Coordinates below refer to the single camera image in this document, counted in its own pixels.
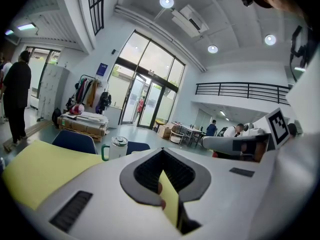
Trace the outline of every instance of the black railing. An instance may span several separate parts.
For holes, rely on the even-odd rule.
[[[105,27],[104,1],[105,0],[89,0],[90,16],[95,36]]]
[[[195,94],[240,97],[289,105],[286,99],[289,91],[289,87],[267,83],[206,82],[197,83]]]

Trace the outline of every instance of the black hair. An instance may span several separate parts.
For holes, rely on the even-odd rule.
[[[20,58],[21,58],[24,62],[29,63],[29,60],[30,60],[30,52],[27,51],[27,50],[24,50],[23,52],[21,52]]]
[[[290,135],[292,135],[293,137],[297,136],[298,130],[297,130],[297,127],[294,123],[289,123],[288,129],[289,129]]]

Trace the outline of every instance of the balcony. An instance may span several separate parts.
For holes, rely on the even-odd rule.
[[[261,100],[290,106],[286,86],[256,82],[207,82],[197,83],[196,95],[228,96]]]

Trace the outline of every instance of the person in red shirt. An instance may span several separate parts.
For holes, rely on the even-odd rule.
[[[136,121],[138,119],[138,117],[139,117],[139,115],[140,115],[140,113],[142,111],[142,108],[143,108],[144,102],[145,102],[145,98],[146,98],[146,96],[143,96],[142,98],[140,98],[139,105],[138,105],[138,108],[136,110],[136,112],[137,112],[136,113],[136,118],[135,118],[134,121]]]

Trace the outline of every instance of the cup lid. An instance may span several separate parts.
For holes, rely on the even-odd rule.
[[[128,144],[128,140],[125,137],[112,137],[111,143],[116,146],[123,147]]]

